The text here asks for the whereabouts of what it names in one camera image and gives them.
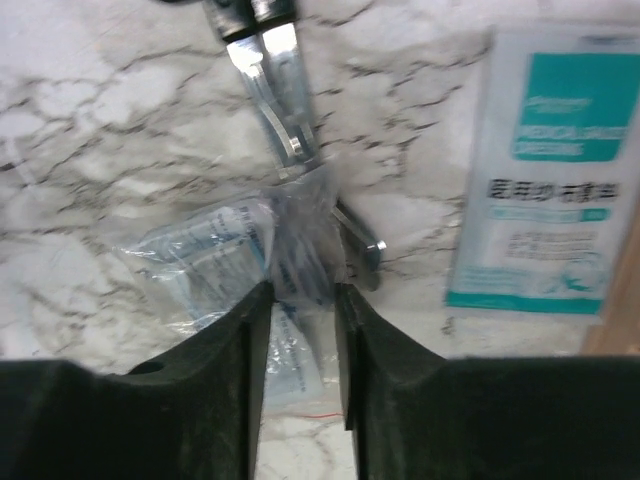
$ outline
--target teal label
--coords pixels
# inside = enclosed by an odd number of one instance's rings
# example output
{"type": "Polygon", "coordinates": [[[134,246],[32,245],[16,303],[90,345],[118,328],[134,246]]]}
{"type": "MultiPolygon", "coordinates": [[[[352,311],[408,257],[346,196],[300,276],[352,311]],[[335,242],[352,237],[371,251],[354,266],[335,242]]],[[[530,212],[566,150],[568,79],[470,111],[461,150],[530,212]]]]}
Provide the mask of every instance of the teal label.
{"type": "Polygon", "coordinates": [[[460,308],[488,308],[531,313],[595,315],[602,300],[590,298],[526,298],[516,295],[487,295],[448,292],[447,305],[460,308]]]}
{"type": "Polygon", "coordinates": [[[607,208],[583,208],[580,210],[553,210],[536,207],[512,207],[493,205],[489,218],[494,220],[519,220],[536,223],[604,222],[611,212],[607,208]]]}
{"type": "Polygon", "coordinates": [[[627,136],[640,86],[640,55],[531,55],[513,142],[527,161],[610,162],[627,136]]]}

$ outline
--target package label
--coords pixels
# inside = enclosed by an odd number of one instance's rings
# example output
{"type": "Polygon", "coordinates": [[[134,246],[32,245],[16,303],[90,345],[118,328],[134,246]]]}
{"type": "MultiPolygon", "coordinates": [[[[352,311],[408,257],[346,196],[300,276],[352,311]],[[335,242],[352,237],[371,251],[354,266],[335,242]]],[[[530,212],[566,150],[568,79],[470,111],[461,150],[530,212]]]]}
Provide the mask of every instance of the package label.
{"type": "Polygon", "coordinates": [[[610,162],[628,133],[640,84],[640,56],[535,53],[514,158],[610,162]]]}
{"type": "Polygon", "coordinates": [[[599,312],[640,185],[637,34],[496,33],[448,305],[599,312]]]}

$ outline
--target marble surface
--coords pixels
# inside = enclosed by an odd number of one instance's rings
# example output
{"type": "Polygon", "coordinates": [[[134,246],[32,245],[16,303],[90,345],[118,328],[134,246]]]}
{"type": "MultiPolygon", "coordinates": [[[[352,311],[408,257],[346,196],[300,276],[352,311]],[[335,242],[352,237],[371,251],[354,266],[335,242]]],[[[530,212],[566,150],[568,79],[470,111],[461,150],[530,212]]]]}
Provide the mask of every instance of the marble surface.
{"type": "MultiPolygon", "coordinates": [[[[580,324],[442,308],[480,69],[502,18],[637,22],[640,2],[301,3],[325,152],[389,245],[373,305],[446,356],[575,352],[580,324]]],[[[179,338],[95,225],[271,183],[266,140],[198,3],[5,0],[0,12],[0,353],[124,372],[179,338]]],[[[339,421],[269,419],[259,464],[263,480],[355,478],[339,421]]]]}

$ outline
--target gray marble veining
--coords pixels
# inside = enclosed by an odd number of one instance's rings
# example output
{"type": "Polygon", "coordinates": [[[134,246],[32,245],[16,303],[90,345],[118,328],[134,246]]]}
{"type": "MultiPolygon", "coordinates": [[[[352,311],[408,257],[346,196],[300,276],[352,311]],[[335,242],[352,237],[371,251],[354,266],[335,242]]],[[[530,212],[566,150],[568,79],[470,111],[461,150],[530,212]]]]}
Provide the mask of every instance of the gray marble veining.
{"type": "MultiPolygon", "coordinates": [[[[442,355],[574,352],[580,325],[442,308],[480,69],[499,18],[634,22],[640,2],[301,3],[324,152],[389,246],[374,306],[442,355]]],[[[124,372],[179,338],[96,224],[272,183],[267,141],[196,3],[6,0],[0,12],[0,353],[124,372]]],[[[339,422],[295,417],[267,421],[259,470],[355,478],[339,422]]]]}

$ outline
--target clear plastic packaging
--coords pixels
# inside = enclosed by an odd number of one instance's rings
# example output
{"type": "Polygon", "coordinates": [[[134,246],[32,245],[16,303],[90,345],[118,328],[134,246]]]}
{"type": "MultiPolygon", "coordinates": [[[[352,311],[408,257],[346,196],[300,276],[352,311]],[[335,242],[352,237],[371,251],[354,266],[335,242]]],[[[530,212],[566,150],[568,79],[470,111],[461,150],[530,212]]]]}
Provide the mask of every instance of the clear plastic packaging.
{"type": "Polygon", "coordinates": [[[167,327],[185,337],[225,315],[259,282],[271,281],[278,303],[265,407],[325,413],[335,409],[326,399],[338,399],[327,397],[325,389],[325,383],[337,382],[337,367],[331,365],[337,355],[324,331],[331,324],[323,318],[333,304],[334,284],[346,274],[331,214],[337,195],[325,165],[294,182],[171,220],[112,218],[102,230],[167,327]],[[325,408],[303,406],[317,401],[325,408]]]}

